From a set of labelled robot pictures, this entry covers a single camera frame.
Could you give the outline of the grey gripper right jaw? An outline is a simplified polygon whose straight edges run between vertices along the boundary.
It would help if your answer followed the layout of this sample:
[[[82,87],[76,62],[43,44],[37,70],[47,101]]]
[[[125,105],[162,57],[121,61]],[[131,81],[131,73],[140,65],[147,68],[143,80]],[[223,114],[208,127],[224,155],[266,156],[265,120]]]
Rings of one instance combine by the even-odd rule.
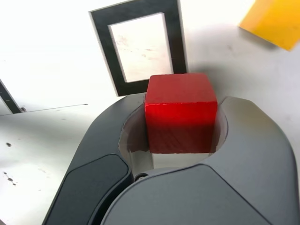
[[[294,152],[279,126],[253,102],[220,105],[226,137],[200,163],[157,173],[126,188],[104,225],[297,225]]]

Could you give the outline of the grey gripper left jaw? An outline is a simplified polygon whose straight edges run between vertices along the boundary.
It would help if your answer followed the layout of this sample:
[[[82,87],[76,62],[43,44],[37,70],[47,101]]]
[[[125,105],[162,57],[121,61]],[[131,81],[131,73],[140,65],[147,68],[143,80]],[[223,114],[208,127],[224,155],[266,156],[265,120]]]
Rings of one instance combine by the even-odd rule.
[[[128,95],[104,110],[82,138],[43,223],[99,225],[135,176],[153,169],[145,94]]]

